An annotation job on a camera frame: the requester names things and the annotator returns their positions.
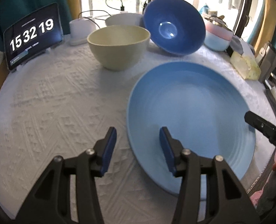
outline blue plate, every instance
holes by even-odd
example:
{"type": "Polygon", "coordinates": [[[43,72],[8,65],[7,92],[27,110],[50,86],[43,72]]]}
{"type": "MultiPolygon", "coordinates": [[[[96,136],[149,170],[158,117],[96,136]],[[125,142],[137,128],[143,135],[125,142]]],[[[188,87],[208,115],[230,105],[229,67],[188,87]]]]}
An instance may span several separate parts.
{"type": "Polygon", "coordinates": [[[203,18],[184,0],[153,0],[147,5],[143,19],[152,41],[169,53],[191,54],[204,42],[203,18]]]}
{"type": "MultiPolygon", "coordinates": [[[[172,194],[179,193],[181,178],[168,170],[159,141],[162,126],[200,156],[222,155],[241,179],[256,142],[255,130],[244,121],[248,110],[236,88],[215,71],[189,62],[165,63],[142,76],[131,92],[130,145],[149,177],[172,194]]],[[[201,199],[205,197],[202,176],[201,199]]]]}

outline white tablecloth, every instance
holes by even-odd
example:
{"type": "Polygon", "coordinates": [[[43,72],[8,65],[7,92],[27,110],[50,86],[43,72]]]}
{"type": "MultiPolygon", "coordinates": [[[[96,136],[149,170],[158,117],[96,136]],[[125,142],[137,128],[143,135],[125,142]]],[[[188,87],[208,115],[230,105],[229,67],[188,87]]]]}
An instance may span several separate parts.
{"type": "MultiPolygon", "coordinates": [[[[161,63],[184,60],[218,71],[240,91],[250,110],[276,125],[263,85],[244,81],[225,53],[203,46],[192,55],[172,57],[151,43],[139,64],[112,72],[101,67],[87,44],[70,47],[68,39],[11,73],[0,91],[0,204],[11,217],[55,155],[76,156],[115,126],[118,140],[109,170],[96,180],[105,223],[171,223],[177,198],[138,165],[125,123],[133,85],[161,63]]],[[[242,179],[246,189],[274,150],[261,133],[256,136],[254,158],[242,179]]],[[[74,199],[72,209],[74,216],[74,199]]]]}

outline metal bolt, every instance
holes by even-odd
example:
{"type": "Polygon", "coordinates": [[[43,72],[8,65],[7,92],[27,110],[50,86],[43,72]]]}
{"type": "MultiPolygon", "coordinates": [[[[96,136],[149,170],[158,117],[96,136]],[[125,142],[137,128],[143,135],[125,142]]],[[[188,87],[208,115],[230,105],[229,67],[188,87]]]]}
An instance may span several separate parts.
{"type": "Polygon", "coordinates": [[[55,162],[60,162],[62,160],[62,157],[61,156],[56,156],[55,158],[54,158],[54,161],[55,162]]]}
{"type": "Polygon", "coordinates": [[[188,156],[188,155],[190,155],[190,154],[191,154],[191,150],[190,150],[190,149],[185,148],[185,149],[183,149],[183,150],[182,150],[182,154],[183,154],[183,155],[188,156]]]}
{"type": "Polygon", "coordinates": [[[85,152],[86,152],[87,155],[93,155],[94,154],[94,149],[88,148],[85,152]]]}
{"type": "Polygon", "coordinates": [[[221,155],[216,155],[215,159],[217,161],[223,161],[224,160],[224,158],[221,155]]]}

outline digital clock display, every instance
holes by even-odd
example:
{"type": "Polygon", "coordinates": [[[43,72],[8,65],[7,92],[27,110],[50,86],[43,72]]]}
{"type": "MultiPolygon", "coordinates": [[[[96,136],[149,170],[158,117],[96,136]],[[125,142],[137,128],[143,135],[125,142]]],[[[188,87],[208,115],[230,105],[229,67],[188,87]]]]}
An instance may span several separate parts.
{"type": "Polygon", "coordinates": [[[4,32],[9,70],[63,39],[58,6],[52,3],[22,18],[4,32]]]}

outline tablecloth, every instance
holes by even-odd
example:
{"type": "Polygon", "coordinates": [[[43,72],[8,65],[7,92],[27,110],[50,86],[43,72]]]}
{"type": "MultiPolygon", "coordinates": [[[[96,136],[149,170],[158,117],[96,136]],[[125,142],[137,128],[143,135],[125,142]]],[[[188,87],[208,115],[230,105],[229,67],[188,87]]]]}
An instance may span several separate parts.
{"type": "MultiPolygon", "coordinates": [[[[214,69],[240,91],[250,110],[276,125],[263,85],[244,81],[223,52],[202,46],[191,55],[174,57],[150,43],[141,62],[112,72],[98,63],[87,44],[71,47],[68,40],[66,36],[62,45],[10,73],[0,91],[0,204],[10,217],[55,155],[74,157],[115,126],[117,143],[109,170],[96,179],[105,223],[171,223],[177,198],[141,169],[125,121],[133,85],[161,63],[184,60],[214,69]]],[[[242,179],[247,190],[274,150],[261,133],[256,138],[252,163],[242,179]]],[[[75,218],[74,195],[71,208],[75,218]]]]}

